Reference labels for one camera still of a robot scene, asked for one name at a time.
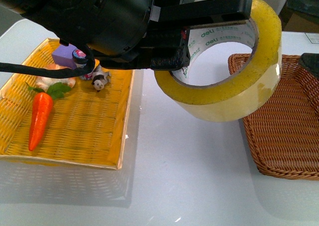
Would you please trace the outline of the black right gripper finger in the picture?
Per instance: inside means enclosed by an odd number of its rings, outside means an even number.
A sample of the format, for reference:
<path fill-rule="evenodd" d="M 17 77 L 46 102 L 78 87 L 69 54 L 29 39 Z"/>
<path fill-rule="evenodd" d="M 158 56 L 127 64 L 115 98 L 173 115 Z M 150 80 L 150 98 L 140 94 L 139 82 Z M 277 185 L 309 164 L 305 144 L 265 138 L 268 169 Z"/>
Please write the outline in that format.
<path fill-rule="evenodd" d="M 172 27 L 204 28 L 241 24 L 250 18 L 252 0 L 202 0 L 161 7 L 159 24 Z"/>

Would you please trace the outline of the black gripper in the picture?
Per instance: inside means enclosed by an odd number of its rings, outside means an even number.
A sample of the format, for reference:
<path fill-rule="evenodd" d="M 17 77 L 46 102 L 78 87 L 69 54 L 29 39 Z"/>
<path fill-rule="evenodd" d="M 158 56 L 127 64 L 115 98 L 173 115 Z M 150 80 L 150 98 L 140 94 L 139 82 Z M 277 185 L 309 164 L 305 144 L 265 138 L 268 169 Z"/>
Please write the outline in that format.
<path fill-rule="evenodd" d="M 103 55 L 132 61 L 146 35 L 159 25 L 159 9 L 194 0 L 0 0 L 74 46 L 87 45 Z"/>

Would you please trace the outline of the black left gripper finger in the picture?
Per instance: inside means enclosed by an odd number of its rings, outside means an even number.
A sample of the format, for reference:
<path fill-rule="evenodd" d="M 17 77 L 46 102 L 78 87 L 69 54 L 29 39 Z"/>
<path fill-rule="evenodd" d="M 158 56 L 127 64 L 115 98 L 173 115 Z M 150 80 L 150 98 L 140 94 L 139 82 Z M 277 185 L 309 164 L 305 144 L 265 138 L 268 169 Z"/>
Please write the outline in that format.
<path fill-rule="evenodd" d="M 142 48 L 132 61 L 111 58 L 105 55 L 100 56 L 99 61 L 102 67 L 107 69 L 177 71 L 189 66 L 190 56 L 187 46 L 179 48 Z"/>

